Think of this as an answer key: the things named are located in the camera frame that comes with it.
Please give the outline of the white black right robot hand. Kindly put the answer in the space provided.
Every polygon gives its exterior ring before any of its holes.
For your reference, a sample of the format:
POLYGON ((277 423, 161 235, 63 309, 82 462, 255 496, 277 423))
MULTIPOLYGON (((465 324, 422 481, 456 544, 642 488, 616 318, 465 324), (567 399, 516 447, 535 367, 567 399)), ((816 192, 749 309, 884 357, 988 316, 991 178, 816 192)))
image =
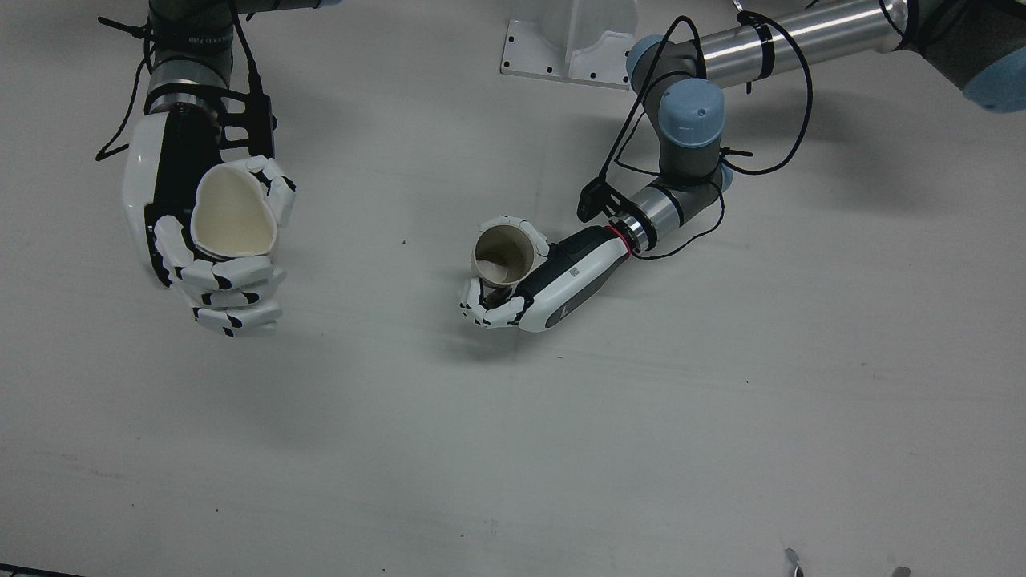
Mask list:
POLYGON ((122 201, 140 262, 186 302, 198 325, 272 333, 285 270, 271 255, 297 187, 276 160, 224 162, 205 113, 184 107, 136 124, 122 201))

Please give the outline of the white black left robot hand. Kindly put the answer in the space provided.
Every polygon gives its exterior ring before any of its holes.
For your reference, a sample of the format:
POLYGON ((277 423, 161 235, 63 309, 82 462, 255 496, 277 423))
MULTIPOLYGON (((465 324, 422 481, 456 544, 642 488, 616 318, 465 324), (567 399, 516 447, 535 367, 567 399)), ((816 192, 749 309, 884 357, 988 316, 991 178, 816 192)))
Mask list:
POLYGON ((586 227, 550 244, 528 220, 499 216, 479 227, 459 311, 485 329, 541 333, 597 292, 628 256, 611 227, 586 227))

